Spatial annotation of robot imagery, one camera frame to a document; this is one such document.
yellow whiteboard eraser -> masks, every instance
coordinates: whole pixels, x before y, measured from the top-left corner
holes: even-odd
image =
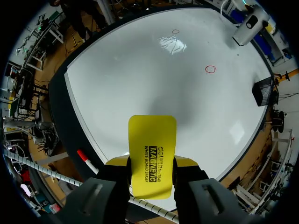
[[[177,123],[170,115],[130,118],[128,137],[134,197],[170,197],[176,134]]]

white table surface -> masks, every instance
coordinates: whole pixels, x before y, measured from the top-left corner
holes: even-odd
[[[270,76],[251,43],[234,42],[235,30],[212,9],[182,8],[123,25],[83,51],[65,78],[101,160],[129,152],[131,116],[169,114],[177,120],[175,154],[223,177],[258,131],[266,107],[251,88]],[[149,201],[175,208],[173,197]]]

person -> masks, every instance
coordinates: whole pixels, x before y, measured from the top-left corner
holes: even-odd
[[[98,12],[93,0],[50,0],[50,5],[54,7],[61,6],[62,11],[70,21],[74,30],[76,30],[84,40],[88,40],[92,33],[84,26],[81,11],[85,11],[91,15],[100,29],[106,26],[105,17]]]

red marker cap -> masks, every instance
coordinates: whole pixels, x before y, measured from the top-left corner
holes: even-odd
[[[81,159],[83,159],[83,161],[88,160],[87,156],[80,149],[77,150],[77,153],[79,154],[79,156],[81,157]]]

red circle drawing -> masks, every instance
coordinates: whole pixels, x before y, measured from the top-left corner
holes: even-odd
[[[178,29],[173,29],[172,34],[178,34],[179,30]]]
[[[205,68],[205,70],[206,70],[207,73],[211,73],[211,74],[213,74],[213,73],[215,73],[217,71],[216,67],[213,66],[213,65],[208,65]]]

